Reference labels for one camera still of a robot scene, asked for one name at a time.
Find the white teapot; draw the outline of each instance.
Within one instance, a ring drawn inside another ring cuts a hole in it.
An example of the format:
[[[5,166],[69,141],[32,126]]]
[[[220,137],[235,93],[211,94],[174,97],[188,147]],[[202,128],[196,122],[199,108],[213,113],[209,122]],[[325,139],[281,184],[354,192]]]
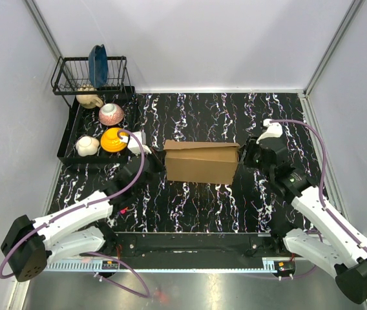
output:
[[[84,84],[82,87],[78,88],[80,92],[93,91],[96,90],[92,85]],[[103,100],[99,98],[98,95],[76,95],[76,99],[80,105],[85,109],[93,109],[95,107],[101,108],[103,106]]]
[[[83,136],[76,142],[76,150],[82,157],[95,155],[98,152],[99,140],[90,136]]]

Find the black tray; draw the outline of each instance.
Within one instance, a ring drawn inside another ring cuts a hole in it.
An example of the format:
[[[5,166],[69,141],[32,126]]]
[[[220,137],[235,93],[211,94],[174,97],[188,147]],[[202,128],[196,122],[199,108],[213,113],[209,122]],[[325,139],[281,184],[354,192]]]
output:
[[[126,87],[126,94],[103,95],[105,103],[116,103],[125,112],[125,118],[121,123],[113,127],[121,127],[129,131],[137,131],[139,124],[138,102],[132,94],[134,87]],[[92,136],[100,141],[102,134],[109,129],[99,122],[99,108],[83,108],[76,98],[70,108],[67,126],[61,139],[57,157],[64,165],[83,164],[108,164],[126,163],[132,153],[128,149],[121,152],[109,153],[99,147],[98,153],[94,156],[81,157],[77,154],[75,144],[82,136]]]

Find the black wire rack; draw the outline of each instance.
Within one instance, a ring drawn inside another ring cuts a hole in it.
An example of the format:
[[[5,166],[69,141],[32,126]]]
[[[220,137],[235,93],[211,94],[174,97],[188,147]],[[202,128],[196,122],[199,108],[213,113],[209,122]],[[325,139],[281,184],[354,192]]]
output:
[[[96,94],[105,103],[118,104],[125,112],[123,121],[117,127],[132,132],[138,127],[138,102],[127,72],[126,57],[108,57],[107,63],[109,71],[106,84],[94,90],[85,90],[85,88],[92,88],[89,78],[89,58],[60,57],[58,59],[50,82],[53,93],[62,96],[70,109],[66,130],[57,154],[64,165],[80,167],[84,164],[125,163],[131,155],[127,149],[111,154],[100,148],[94,156],[81,157],[75,150],[76,141],[80,137],[89,135],[100,139],[108,127],[100,123],[98,109],[83,108],[76,98],[70,105],[65,96]]]
[[[79,90],[81,87],[92,87],[89,74],[88,57],[60,57],[54,69],[51,85],[55,95],[88,95],[127,93],[131,85],[127,72],[125,56],[108,57],[109,68],[107,83],[96,90]]]

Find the table surface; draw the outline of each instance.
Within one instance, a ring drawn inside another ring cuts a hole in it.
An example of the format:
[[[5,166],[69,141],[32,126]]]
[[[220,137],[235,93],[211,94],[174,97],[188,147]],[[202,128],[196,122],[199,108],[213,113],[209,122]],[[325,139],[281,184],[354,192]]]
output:
[[[297,274],[311,268],[301,262]],[[141,274],[151,297],[139,298],[88,273],[43,273],[31,280],[24,310],[89,309],[282,309],[363,310],[337,288],[322,270],[294,281],[260,280],[251,274]],[[260,275],[275,279],[270,274]],[[130,273],[115,274],[112,280],[144,292]]]
[[[147,144],[162,149],[165,140],[237,142],[259,135],[266,118],[303,120],[297,94],[137,94],[138,128]],[[90,111],[84,126],[96,138],[106,130],[98,121],[98,109]],[[300,125],[283,125],[284,139],[294,164],[319,180],[313,142]],[[49,212],[87,197],[118,172],[117,165],[63,167]],[[311,224],[283,201],[278,201],[268,182],[255,169],[240,165],[233,184],[171,182],[165,173],[154,177],[125,214],[108,218],[115,231],[253,233],[268,232],[273,218]]]

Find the blue plate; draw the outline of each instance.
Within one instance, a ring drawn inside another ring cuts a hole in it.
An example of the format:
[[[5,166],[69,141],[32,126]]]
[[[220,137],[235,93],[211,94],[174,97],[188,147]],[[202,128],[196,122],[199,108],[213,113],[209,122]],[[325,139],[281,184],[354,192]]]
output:
[[[90,82],[94,88],[102,87],[107,83],[109,66],[105,45],[96,45],[89,54]]]

